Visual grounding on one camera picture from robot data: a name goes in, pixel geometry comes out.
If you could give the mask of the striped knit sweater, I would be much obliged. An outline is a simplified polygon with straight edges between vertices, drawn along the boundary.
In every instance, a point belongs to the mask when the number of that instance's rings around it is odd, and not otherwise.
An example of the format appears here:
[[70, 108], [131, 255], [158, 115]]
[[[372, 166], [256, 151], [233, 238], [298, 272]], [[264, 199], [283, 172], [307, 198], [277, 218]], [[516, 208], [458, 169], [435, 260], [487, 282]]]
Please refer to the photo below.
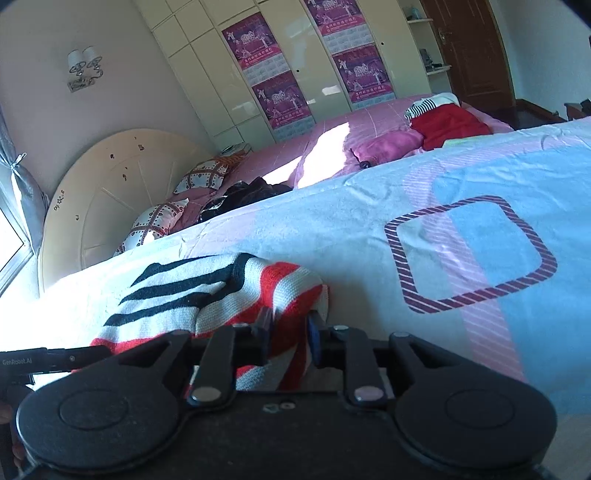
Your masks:
[[239, 390], [294, 391], [311, 364], [305, 321], [329, 313], [329, 287], [317, 274], [249, 253], [152, 263], [121, 290], [92, 343], [118, 354], [173, 330], [207, 339], [222, 326], [271, 314], [269, 361], [238, 369]]

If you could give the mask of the window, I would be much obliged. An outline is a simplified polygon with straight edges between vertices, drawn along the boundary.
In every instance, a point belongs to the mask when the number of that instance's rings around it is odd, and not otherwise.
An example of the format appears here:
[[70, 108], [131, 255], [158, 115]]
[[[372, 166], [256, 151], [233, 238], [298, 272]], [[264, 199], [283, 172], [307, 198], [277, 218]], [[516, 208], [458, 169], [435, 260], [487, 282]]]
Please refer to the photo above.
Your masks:
[[33, 256], [33, 250], [4, 197], [1, 197], [0, 217], [0, 293], [3, 294]]

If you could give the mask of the grey blue curtain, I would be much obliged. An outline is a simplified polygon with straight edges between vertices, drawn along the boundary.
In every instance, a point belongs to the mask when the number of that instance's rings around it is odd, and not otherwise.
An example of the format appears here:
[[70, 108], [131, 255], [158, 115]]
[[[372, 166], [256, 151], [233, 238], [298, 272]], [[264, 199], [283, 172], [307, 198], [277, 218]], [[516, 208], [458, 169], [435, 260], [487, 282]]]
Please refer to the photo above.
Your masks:
[[26, 152], [18, 152], [1, 115], [1, 165], [10, 171], [11, 186], [16, 206], [23, 221], [23, 229], [37, 255], [42, 246], [44, 222], [49, 200], [31, 172], [24, 165]]

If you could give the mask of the patterned light blue bedsheet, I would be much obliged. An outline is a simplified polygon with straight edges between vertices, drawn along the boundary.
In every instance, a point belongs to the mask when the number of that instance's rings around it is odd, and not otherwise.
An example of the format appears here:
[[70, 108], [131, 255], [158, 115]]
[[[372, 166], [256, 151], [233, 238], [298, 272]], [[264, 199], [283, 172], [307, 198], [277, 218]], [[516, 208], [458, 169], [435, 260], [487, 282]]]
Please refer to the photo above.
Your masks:
[[328, 320], [406, 331], [590, 411], [590, 123], [484, 137], [283, 194], [1, 311], [5, 350], [111, 338], [150, 264], [247, 253], [314, 272]]

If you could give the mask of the cream round headboard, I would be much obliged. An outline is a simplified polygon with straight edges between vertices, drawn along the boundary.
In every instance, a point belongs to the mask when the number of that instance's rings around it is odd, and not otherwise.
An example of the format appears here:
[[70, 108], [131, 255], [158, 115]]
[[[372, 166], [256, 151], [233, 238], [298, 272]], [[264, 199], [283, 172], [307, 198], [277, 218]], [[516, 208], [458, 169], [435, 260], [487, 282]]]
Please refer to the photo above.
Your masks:
[[40, 291], [111, 258], [137, 217], [212, 157], [182, 135], [154, 129], [122, 131], [90, 147], [50, 202], [38, 254]]

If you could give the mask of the near patterned pillow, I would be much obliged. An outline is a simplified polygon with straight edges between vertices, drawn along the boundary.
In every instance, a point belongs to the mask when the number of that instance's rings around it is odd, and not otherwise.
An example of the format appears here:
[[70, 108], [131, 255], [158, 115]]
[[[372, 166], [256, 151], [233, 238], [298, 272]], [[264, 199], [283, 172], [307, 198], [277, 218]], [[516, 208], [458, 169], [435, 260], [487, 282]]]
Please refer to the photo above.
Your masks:
[[167, 201], [150, 207], [137, 217], [113, 256], [167, 236], [184, 213], [189, 200]]

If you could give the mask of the patterned pillow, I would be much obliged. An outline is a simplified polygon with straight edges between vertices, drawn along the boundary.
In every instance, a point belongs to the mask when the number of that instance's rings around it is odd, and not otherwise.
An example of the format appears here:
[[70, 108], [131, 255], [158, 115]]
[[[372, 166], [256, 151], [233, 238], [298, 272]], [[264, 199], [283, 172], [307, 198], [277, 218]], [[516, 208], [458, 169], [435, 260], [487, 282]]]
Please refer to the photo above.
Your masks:
[[189, 200], [167, 201], [150, 207], [137, 217], [113, 256], [167, 236], [184, 213]]
[[235, 166], [235, 160], [229, 157], [214, 158], [198, 164], [180, 179], [173, 190], [173, 194], [179, 195], [197, 188], [218, 190], [225, 176]]

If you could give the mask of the black garment on bed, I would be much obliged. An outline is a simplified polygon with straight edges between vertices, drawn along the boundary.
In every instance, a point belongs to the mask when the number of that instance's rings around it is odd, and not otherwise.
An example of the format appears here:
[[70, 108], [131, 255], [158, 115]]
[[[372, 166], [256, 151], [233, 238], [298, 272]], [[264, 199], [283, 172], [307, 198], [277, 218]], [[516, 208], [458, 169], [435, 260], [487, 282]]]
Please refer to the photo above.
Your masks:
[[279, 196], [291, 190], [293, 188], [283, 183], [269, 184], [262, 177], [256, 177], [250, 183], [239, 181], [231, 185], [221, 197], [212, 199], [202, 207], [198, 223], [207, 222], [229, 211]]

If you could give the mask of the far patterned pillow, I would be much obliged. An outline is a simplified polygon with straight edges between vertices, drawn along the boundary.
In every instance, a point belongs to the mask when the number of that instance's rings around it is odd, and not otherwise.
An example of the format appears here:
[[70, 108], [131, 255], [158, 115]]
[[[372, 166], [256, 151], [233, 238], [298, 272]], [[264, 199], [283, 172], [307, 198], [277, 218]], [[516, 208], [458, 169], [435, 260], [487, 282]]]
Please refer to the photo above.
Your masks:
[[225, 176], [235, 166], [235, 160], [229, 157], [214, 158], [198, 164], [180, 179], [173, 190], [173, 194], [179, 195], [197, 188], [218, 190]]

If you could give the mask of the red folded garment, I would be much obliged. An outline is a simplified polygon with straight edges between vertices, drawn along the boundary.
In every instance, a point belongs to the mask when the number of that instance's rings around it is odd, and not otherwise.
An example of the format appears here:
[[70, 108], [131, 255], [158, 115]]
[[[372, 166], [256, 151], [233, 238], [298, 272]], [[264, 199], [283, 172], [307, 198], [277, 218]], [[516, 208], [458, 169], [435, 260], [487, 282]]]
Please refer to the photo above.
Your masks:
[[411, 128], [423, 136], [423, 149], [441, 148], [448, 140], [491, 135], [487, 124], [466, 109], [446, 104], [412, 119]]

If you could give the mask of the pink bed cover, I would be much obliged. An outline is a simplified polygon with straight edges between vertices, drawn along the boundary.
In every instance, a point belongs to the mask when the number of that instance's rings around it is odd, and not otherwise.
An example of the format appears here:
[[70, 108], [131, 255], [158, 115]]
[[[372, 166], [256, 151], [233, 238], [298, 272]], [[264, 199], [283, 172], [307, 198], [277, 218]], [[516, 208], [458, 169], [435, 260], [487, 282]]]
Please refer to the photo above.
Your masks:
[[369, 154], [369, 145], [383, 137], [393, 146], [392, 160], [422, 154], [423, 137], [411, 128], [406, 111], [426, 97], [423, 94], [392, 100], [321, 121], [304, 135], [249, 153], [224, 176], [218, 190], [197, 187], [172, 197], [174, 201], [189, 200], [172, 231], [197, 224], [202, 207], [239, 181], [249, 183], [262, 177], [266, 183], [297, 189], [356, 173], [365, 160], [373, 166], [389, 161]]

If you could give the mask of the pink poster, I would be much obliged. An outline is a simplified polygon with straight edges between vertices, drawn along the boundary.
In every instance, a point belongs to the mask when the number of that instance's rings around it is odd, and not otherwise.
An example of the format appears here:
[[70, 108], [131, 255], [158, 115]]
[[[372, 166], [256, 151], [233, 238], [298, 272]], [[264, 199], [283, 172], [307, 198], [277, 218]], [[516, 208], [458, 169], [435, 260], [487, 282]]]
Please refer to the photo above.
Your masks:
[[361, 10], [355, 0], [308, 0], [308, 11], [318, 26], [358, 17]]
[[291, 71], [260, 82], [252, 89], [273, 130], [311, 116], [308, 102]]
[[232, 54], [243, 72], [263, 71], [263, 76], [276, 76], [287, 71], [287, 62], [266, 19], [254, 13], [222, 30]]
[[335, 54], [332, 59], [346, 87], [353, 110], [396, 98], [388, 70], [374, 44]]

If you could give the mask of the lower right pink poster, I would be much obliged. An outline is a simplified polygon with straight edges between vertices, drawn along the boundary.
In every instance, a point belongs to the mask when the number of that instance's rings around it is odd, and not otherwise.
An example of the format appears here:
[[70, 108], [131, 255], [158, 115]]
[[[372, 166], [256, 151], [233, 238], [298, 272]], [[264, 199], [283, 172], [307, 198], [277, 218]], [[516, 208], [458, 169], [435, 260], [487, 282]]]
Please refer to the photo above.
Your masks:
[[335, 54], [332, 59], [346, 87], [353, 110], [396, 98], [388, 70], [374, 44]]

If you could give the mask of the brown wooden door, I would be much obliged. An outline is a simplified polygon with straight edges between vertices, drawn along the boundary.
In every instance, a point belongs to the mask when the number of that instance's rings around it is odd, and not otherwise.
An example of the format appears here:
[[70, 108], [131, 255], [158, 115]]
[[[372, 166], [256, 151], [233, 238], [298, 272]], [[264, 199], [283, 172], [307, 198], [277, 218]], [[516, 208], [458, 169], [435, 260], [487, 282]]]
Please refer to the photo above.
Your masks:
[[505, 47], [487, 0], [432, 0], [422, 6], [433, 20], [453, 92], [487, 113], [511, 108], [515, 94]]

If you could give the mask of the upper right pink poster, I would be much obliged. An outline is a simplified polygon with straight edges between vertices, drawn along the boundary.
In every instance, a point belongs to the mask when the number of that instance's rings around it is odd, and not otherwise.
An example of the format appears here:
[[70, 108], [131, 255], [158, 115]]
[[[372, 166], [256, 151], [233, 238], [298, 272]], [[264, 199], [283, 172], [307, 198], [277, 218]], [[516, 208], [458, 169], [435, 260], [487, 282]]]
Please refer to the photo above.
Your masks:
[[308, 11], [318, 26], [358, 17], [361, 10], [355, 0], [308, 0]]

